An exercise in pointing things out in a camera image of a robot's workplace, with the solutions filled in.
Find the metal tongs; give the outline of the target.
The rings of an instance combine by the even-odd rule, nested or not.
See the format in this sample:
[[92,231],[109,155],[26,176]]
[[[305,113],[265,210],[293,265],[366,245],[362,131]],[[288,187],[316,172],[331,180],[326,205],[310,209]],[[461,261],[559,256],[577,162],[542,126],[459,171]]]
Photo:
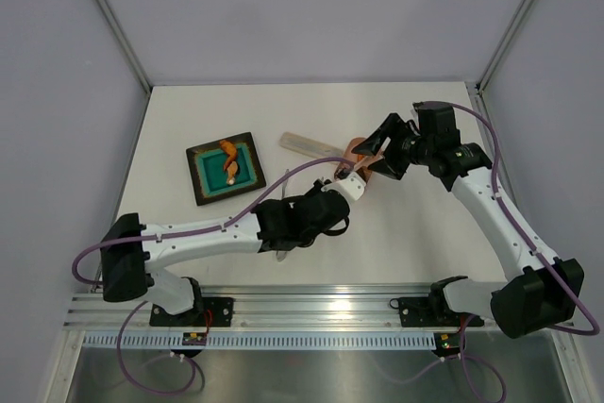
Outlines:
[[[281,185],[280,185],[280,198],[284,199],[287,196],[287,186],[288,186],[288,179],[285,179]],[[275,258],[277,260],[277,262],[283,262],[286,258],[287,258],[288,252],[284,251],[284,250],[278,250],[275,253]]]

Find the pink lunch box base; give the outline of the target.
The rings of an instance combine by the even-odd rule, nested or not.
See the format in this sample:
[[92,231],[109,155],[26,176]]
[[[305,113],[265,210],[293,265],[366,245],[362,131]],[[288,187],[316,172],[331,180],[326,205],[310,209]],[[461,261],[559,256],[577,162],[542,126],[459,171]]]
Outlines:
[[364,140],[365,140],[364,137],[356,137],[356,138],[352,139],[344,151],[343,158],[357,163],[358,162],[357,155],[359,155],[359,154],[354,152],[354,148],[357,147],[359,144],[361,144]]

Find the pink lunch box lid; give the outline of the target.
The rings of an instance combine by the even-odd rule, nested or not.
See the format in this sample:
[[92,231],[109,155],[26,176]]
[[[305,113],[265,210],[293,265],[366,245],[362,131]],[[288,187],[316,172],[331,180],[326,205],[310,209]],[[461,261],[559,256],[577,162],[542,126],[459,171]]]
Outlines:
[[373,174],[369,167],[374,162],[380,159],[381,156],[367,156],[367,158],[365,158],[364,160],[361,160],[357,163],[353,162],[354,166],[345,163],[339,163],[336,167],[333,177],[335,180],[346,179],[349,176],[350,172],[354,171],[365,181],[365,183],[367,183]]

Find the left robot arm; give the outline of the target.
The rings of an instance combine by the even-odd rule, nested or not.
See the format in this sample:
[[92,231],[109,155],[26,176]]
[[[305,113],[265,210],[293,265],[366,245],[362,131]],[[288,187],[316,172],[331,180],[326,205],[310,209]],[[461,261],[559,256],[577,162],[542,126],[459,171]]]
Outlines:
[[199,283],[169,268],[225,254],[289,252],[320,235],[339,236],[349,226],[352,198],[329,184],[307,193],[260,202],[240,220],[206,226],[142,225],[135,213],[120,217],[101,248],[103,298],[109,303],[147,301],[184,326],[203,316]]

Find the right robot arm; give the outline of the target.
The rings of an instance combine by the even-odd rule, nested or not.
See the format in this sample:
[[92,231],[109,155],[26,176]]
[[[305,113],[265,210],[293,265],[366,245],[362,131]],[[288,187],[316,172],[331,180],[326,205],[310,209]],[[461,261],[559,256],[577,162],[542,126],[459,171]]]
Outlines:
[[401,179],[411,165],[425,166],[467,209],[494,250],[505,282],[449,277],[430,287],[428,312],[440,324],[461,313],[491,319],[512,339],[543,328],[563,329],[579,308],[584,271],[562,260],[514,206],[497,177],[499,156],[463,143],[458,105],[414,104],[415,121],[391,113],[353,153],[371,156],[369,170]]

